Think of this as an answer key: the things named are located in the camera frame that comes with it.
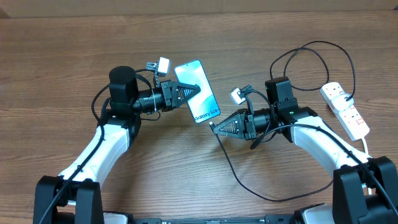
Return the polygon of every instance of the wooden table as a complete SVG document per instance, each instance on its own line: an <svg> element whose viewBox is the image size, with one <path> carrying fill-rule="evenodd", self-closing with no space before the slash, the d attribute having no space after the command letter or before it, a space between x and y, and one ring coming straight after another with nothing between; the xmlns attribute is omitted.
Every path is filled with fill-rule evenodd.
<svg viewBox="0 0 398 224"><path fill-rule="evenodd" d="M160 56L173 66L200 59L222 110L213 119L217 123L239 108L228 96L231 89L250 83L264 93L272 61L311 40L334 42L352 56L355 105L371 128L370 153L398 164L397 11L0 20L0 223L32 222L37 181L58 175L93 137L91 101L109 82L112 68L140 69ZM326 60L331 81L351 92L353 76L344 53L329 45L312 47ZM275 65L275 76L286 60ZM302 88L320 86L326 78L310 52L292 60L287 76ZM168 78L175 80L173 72ZM294 94L300 106L314 109L362 150L318 91ZM266 107L261 98L252 100L255 108ZM317 161L283 136L253 151L249 141L221 140L239 178L263 196L303 194L330 181ZM235 181L208 123L195 124L186 106L163 113L158 122L143 121L102 189L105 210L159 218L260 217L331 198L331 187L284 203L250 194Z"/></svg>

